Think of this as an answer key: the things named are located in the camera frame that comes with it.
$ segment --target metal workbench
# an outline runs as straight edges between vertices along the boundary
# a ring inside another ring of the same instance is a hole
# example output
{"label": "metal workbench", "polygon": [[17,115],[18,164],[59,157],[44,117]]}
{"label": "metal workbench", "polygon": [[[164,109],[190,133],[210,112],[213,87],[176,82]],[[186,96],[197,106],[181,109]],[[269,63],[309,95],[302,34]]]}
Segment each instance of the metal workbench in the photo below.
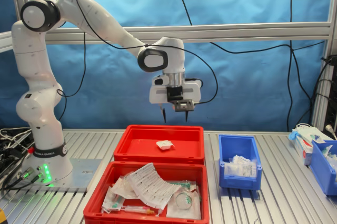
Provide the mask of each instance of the metal workbench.
{"label": "metal workbench", "polygon": [[[254,135],[261,157],[261,190],[222,189],[218,186],[218,134]],[[87,193],[10,191],[2,195],[0,208],[8,223],[82,223],[83,209],[123,130],[65,130],[68,154],[72,158],[102,159]],[[206,131],[205,155],[209,183],[210,223],[337,223],[337,197],[321,191],[310,169],[300,158],[285,133]]]}

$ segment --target window frame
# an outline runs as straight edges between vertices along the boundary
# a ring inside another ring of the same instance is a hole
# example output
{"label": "window frame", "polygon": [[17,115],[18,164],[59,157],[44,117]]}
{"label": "window frame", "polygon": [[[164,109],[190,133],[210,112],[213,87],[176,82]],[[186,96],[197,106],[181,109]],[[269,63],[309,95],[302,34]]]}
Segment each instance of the window frame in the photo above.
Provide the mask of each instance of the window frame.
{"label": "window frame", "polygon": [[[30,0],[14,0],[17,19],[20,20],[21,7]],[[325,40],[323,57],[337,54],[337,0],[330,0],[327,22],[296,23],[254,23],[223,24],[197,26],[165,26],[165,27],[125,27],[133,36],[145,43],[153,43],[163,36],[182,39],[185,43],[207,42],[243,42],[262,40]],[[47,44],[82,44],[83,32],[79,28],[59,28],[48,32]],[[101,44],[98,38],[87,36],[87,43]],[[0,52],[12,49],[11,32],[0,33]],[[322,78],[332,79],[333,66],[328,66]],[[328,96],[331,84],[322,82],[318,92]],[[312,124],[323,130],[328,101],[318,96],[314,106]]]}

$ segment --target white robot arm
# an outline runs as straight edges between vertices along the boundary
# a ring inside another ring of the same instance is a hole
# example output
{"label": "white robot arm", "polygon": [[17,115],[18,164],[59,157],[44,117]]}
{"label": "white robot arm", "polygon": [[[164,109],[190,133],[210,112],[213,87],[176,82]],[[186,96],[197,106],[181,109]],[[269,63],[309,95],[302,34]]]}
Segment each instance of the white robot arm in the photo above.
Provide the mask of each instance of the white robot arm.
{"label": "white robot arm", "polygon": [[145,45],[93,0],[27,2],[21,9],[21,21],[12,27],[18,71],[29,85],[16,111],[28,122],[35,141],[33,155],[24,160],[22,169],[33,168],[35,173],[41,173],[41,179],[36,182],[41,185],[60,180],[72,171],[62,126],[54,115],[54,107],[61,100],[57,90],[62,88],[52,73],[45,44],[46,32],[65,22],[94,37],[121,45],[137,58],[138,65],[146,72],[163,70],[162,75],[152,80],[151,103],[160,106],[171,103],[175,111],[185,111],[187,117],[188,111],[201,99],[201,82],[185,80],[184,51],[174,48],[184,48],[180,39],[163,37],[153,45]]}

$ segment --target red crate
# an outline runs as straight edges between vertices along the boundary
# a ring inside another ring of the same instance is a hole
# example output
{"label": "red crate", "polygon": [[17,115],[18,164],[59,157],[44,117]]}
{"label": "red crate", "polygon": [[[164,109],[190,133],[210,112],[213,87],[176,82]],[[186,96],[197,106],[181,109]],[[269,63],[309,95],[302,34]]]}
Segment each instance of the red crate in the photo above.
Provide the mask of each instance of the red crate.
{"label": "red crate", "polygon": [[[202,202],[200,204],[201,220],[167,218],[167,206],[158,216],[148,216],[141,213],[118,211],[116,213],[101,213],[101,207],[105,198],[108,187],[115,183],[120,176],[129,172],[138,170],[146,165],[146,162],[111,162],[108,164],[100,182],[98,183],[94,193],[90,197],[83,214],[85,224],[208,224],[209,223],[209,203],[207,193],[207,174],[206,167],[203,165],[188,164],[159,164],[154,163],[154,167],[158,174],[164,180],[191,180],[196,181],[200,188]],[[144,206],[139,199],[126,199],[125,206]]]}
{"label": "red crate", "polygon": [[[157,141],[169,140],[174,148],[161,150]],[[205,162],[204,130],[191,126],[130,125],[115,151],[116,161],[200,164]]]}

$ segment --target blue bin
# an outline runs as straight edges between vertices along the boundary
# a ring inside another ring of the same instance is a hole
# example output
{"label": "blue bin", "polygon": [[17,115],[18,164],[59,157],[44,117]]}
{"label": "blue bin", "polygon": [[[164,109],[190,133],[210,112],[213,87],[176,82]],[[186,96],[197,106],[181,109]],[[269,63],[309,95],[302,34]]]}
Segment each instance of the blue bin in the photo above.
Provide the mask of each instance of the blue bin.
{"label": "blue bin", "polygon": [[[219,150],[219,184],[221,187],[260,190],[262,166],[253,136],[219,135]],[[256,178],[225,175],[225,162],[229,162],[229,159],[235,155],[257,161]]]}
{"label": "blue bin", "polygon": [[329,165],[327,159],[323,156],[322,150],[332,145],[330,152],[337,154],[337,141],[326,140],[324,144],[317,144],[312,141],[313,150],[311,156],[310,169],[326,195],[337,195],[336,172]]}

